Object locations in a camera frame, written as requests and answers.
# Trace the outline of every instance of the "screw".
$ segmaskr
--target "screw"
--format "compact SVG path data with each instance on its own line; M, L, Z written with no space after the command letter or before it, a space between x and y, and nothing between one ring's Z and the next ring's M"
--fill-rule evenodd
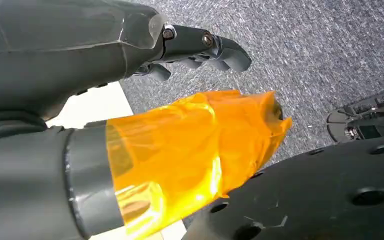
M162 37L165 40L170 40L175 38L175 34L171 29L164 29L164 31L162 31Z
M211 47L213 45L213 35L211 35L211 33L209 32L205 32L204 33L204 36L202 36L202 42L208 46L208 47Z

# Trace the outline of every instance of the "gray carpet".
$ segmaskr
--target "gray carpet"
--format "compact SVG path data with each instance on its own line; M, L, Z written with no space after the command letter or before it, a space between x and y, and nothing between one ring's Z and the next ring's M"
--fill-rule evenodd
M196 92L277 91L293 128L271 164L330 145L330 111L384 91L384 0L137 0L171 24L200 27L237 41L253 63L243 73L210 66L167 66L167 82L121 81L141 113Z

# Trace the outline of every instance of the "gray tape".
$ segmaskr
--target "gray tape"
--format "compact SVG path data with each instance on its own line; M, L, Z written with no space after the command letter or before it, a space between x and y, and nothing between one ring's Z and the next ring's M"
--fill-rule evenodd
M70 202L85 237L124 225L108 162L105 126L76 130L66 152Z

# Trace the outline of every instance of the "orange plastic film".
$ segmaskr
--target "orange plastic film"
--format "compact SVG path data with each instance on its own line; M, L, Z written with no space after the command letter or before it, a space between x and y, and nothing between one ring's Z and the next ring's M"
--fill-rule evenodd
M283 141L274 92L203 92L107 121L113 184L127 234L141 239L243 185Z

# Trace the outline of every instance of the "robotic claw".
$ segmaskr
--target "robotic claw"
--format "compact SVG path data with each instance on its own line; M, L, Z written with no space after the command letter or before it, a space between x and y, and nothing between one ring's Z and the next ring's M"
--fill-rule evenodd
M251 59L144 5L0 0L0 240L82 240L123 225L142 238L225 197L270 158L291 126L273 93L199 93L84 129L47 128L69 97L132 75L167 80L160 64L173 62L242 72Z
M161 59L146 63L134 75L151 75L156 80L168 80L171 73L159 63L181 62L189 68L196 69L208 61L218 70L233 69L237 72L243 72L251 65L250 57L239 44L212 35L207 30L166 25L162 31L162 38L164 52Z

